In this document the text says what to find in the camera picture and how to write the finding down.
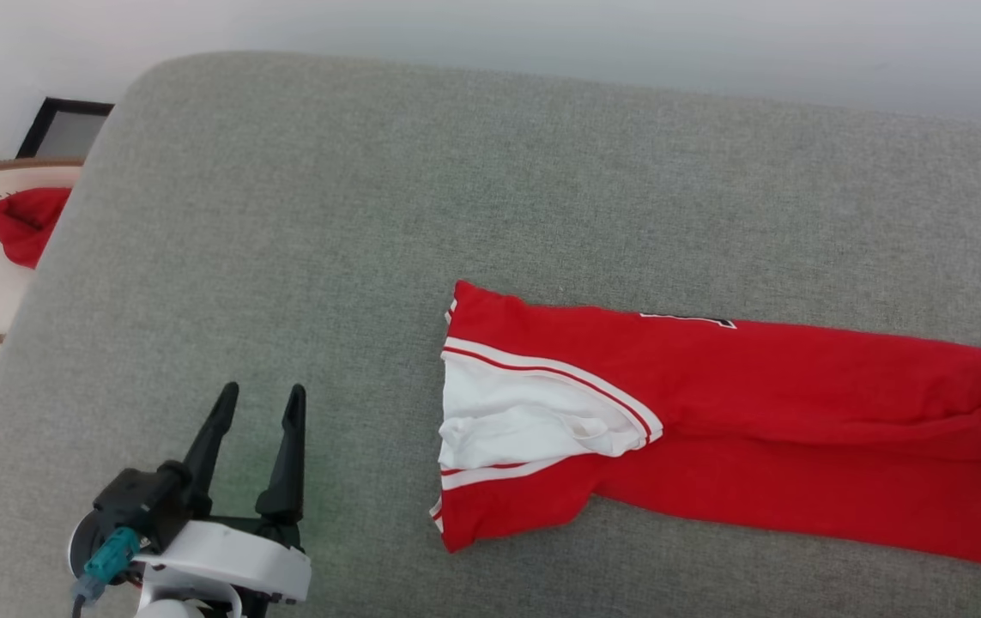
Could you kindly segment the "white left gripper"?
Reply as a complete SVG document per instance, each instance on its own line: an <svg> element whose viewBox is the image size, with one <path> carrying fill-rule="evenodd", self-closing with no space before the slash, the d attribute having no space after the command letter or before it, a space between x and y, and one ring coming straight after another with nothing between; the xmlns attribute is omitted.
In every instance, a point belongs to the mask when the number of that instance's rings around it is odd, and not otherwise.
<svg viewBox="0 0 981 618"><path fill-rule="evenodd" d="M212 509L210 486L221 442L233 423L239 384L224 385L184 465L191 473L185 504L195 518ZM271 605L308 597L311 561L300 544L306 453L306 388L295 384L282 415L282 442L268 486L250 518L193 520L148 513L137 518L149 537L137 617L263 617Z"/></svg>

